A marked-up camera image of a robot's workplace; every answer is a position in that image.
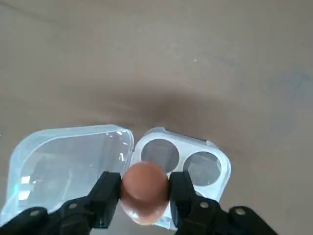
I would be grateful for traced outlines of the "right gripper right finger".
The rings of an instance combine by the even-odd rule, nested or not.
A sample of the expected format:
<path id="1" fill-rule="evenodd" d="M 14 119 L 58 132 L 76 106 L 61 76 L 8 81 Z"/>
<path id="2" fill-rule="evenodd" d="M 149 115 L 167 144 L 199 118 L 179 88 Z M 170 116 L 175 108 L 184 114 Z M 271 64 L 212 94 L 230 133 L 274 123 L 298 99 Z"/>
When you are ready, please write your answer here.
<path id="1" fill-rule="evenodd" d="M 235 206 L 224 211 L 220 204 L 196 195 L 187 171 L 173 172 L 170 209 L 177 235 L 275 235 L 254 210 Z"/>

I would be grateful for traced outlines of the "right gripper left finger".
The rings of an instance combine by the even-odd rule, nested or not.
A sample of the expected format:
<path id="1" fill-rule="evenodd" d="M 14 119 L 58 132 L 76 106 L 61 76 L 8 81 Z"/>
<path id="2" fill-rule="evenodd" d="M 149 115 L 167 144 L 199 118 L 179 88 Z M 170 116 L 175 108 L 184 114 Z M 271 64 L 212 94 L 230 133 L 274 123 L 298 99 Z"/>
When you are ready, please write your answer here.
<path id="1" fill-rule="evenodd" d="M 28 208 L 1 226 L 2 235 L 88 235 L 107 229 L 120 198 L 121 176 L 103 172 L 90 193 L 64 202 L 49 213 L 44 207 Z"/>

